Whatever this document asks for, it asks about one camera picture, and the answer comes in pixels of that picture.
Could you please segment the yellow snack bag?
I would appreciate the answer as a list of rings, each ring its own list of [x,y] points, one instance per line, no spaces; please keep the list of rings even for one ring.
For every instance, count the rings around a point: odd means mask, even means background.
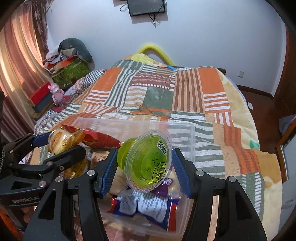
[[[62,176],[65,179],[78,178],[81,175],[83,175],[87,170],[88,170],[88,161],[85,158],[84,160],[79,161],[76,164],[74,164],[72,167],[64,170],[62,172]]]

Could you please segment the clear pack of puffs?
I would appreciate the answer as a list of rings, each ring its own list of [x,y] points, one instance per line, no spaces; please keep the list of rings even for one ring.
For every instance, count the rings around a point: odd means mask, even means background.
[[[58,128],[49,134],[49,152],[57,155],[68,151],[81,142],[82,134],[80,131],[70,133],[67,130]]]

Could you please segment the beige cracker block pack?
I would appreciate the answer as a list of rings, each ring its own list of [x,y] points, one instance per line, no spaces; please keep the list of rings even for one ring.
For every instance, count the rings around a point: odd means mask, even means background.
[[[109,151],[96,151],[91,153],[90,169],[94,169],[100,161],[103,161],[109,155]]]

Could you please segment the red noodle snack bag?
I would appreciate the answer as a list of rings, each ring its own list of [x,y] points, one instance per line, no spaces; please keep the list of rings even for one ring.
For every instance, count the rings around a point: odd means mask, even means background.
[[[121,142],[118,139],[105,133],[68,125],[62,125],[62,127],[67,132],[73,133],[78,138],[78,143],[83,143],[94,149],[112,149],[120,148],[121,146]]]

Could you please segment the blue white snack bag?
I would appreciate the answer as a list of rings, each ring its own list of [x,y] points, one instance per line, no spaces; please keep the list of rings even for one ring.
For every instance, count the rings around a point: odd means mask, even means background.
[[[121,191],[112,197],[109,213],[135,217],[142,214],[147,220],[165,229],[167,232],[176,231],[176,211],[178,200],[159,197],[153,193],[140,193],[132,189]]]

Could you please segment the green jelly cup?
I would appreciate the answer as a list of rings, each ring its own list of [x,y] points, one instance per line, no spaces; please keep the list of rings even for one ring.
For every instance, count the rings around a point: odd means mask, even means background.
[[[131,189],[147,193],[163,183],[171,167],[171,152],[170,134],[154,129],[121,144],[117,164]]]

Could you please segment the purple label biscuit roll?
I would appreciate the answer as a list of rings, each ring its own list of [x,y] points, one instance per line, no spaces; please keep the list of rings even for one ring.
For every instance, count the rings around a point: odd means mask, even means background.
[[[163,183],[154,189],[153,194],[158,197],[177,200],[181,198],[181,188],[178,181],[171,178],[165,178]]]

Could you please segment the dark grey box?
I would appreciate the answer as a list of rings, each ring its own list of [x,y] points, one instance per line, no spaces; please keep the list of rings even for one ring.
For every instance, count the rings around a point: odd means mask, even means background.
[[[52,93],[47,93],[36,106],[33,106],[33,110],[36,113],[41,113],[49,104],[53,104]]]

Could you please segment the red box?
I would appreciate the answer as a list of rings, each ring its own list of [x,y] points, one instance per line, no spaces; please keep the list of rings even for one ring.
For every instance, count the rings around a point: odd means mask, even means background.
[[[31,106],[36,106],[49,92],[49,87],[51,82],[44,83],[39,87],[28,99],[28,102]]]

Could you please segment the pink rabbit toy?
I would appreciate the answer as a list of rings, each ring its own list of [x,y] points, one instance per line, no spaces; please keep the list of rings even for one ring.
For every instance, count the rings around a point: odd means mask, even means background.
[[[52,94],[53,102],[59,104],[63,100],[64,91],[56,83],[51,83],[48,89]]]

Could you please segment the patchwork striped quilt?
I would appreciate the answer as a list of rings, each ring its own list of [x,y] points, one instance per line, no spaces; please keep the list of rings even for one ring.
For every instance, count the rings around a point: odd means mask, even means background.
[[[282,181],[276,155],[260,149],[242,94],[217,68],[176,69],[144,54],[94,70],[69,90],[70,101],[48,111],[37,134],[79,117],[191,123],[196,167],[218,178],[236,176],[259,215],[268,240],[278,233]]]

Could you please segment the green cardboard box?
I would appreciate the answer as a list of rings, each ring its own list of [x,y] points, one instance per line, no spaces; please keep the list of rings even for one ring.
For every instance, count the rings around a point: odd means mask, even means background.
[[[67,89],[74,85],[77,80],[85,77],[90,72],[88,65],[79,58],[60,69],[52,75],[52,80],[61,89]]]

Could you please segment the checkered patterned blanket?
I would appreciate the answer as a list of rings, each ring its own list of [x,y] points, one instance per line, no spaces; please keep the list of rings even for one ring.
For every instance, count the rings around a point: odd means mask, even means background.
[[[37,122],[34,134],[40,135],[48,132],[53,126],[63,119],[76,114],[81,107],[82,100],[91,89],[92,85],[99,80],[105,70],[99,69],[89,72],[70,87],[64,95],[63,102],[59,106],[53,105]]]

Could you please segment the clear plastic storage bin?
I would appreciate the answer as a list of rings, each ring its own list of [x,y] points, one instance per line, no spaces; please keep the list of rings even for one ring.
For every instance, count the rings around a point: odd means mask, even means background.
[[[181,192],[172,151],[178,148],[187,160],[194,159],[193,125],[80,116],[64,125],[102,134],[102,147],[120,142],[112,187],[98,201],[103,218],[147,235],[182,236],[191,201]]]

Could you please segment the wall power outlet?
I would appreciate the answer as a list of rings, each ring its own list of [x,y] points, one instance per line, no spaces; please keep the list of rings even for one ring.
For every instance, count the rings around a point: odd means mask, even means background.
[[[243,71],[240,71],[240,72],[238,73],[238,77],[240,77],[240,78],[243,78],[243,75],[244,75],[244,72],[243,72]]]

